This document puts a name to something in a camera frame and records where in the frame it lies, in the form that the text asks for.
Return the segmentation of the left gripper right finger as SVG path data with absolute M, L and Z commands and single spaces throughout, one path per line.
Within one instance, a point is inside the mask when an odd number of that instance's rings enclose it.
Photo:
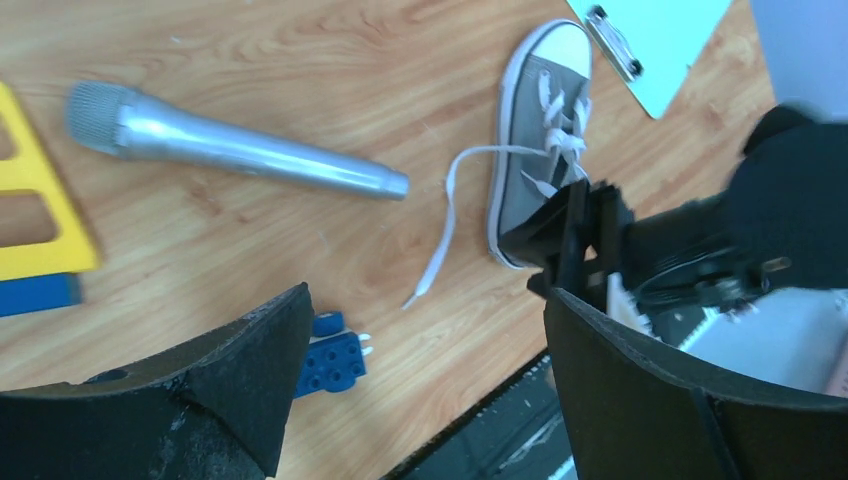
M 544 310 L 581 479 L 843 479 L 847 402 L 741 375 L 563 289 Z

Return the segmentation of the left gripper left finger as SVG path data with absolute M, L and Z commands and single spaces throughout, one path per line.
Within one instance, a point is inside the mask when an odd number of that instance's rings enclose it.
M 299 284 L 86 382 L 3 392 L 2 477 L 275 476 L 313 316 L 309 288 Z

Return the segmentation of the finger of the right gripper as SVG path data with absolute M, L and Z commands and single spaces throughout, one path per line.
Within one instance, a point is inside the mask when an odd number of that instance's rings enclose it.
M 633 222 L 617 186 L 581 180 L 501 235 L 498 246 L 541 270 L 528 279 L 527 289 L 543 299 L 555 288 L 580 299 L 605 299 L 609 276 L 621 266 L 624 230 Z

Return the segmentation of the white shoelace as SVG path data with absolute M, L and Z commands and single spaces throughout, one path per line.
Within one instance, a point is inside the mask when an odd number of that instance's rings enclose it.
M 588 90 L 587 76 L 570 69 L 560 73 L 552 67 L 502 83 L 498 142 L 469 147 L 451 162 L 444 180 L 447 209 L 442 235 L 415 289 L 402 305 L 404 310 L 428 293 L 446 259 L 458 221 L 457 174 L 469 157 L 493 155 L 488 248 L 500 263 L 520 267 L 497 246 L 499 237 L 527 220 L 561 188 L 588 177 L 580 163 L 592 109 Z

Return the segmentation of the grey canvas sneaker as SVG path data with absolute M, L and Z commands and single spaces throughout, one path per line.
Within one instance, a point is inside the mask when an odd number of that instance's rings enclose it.
M 486 214 L 489 252 L 502 265 L 525 262 L 498 242 L 560 188 L 586 177 L 580 157 L 591 114 L 592 51 L 586 31 L 549 21 L 514 50 L 499 86 L 494 166 Z

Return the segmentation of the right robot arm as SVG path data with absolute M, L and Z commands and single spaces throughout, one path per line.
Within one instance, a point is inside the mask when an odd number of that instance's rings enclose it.
M 530 291 L 604 305 L 619 275 L 638 311 L 731 310 L 778 289 L 847 285 L 847 126 L 782 103 L 748 137 L 725 189 L 636 219 L 618 186 L 557 189 L 499 246 L 537 268 Z

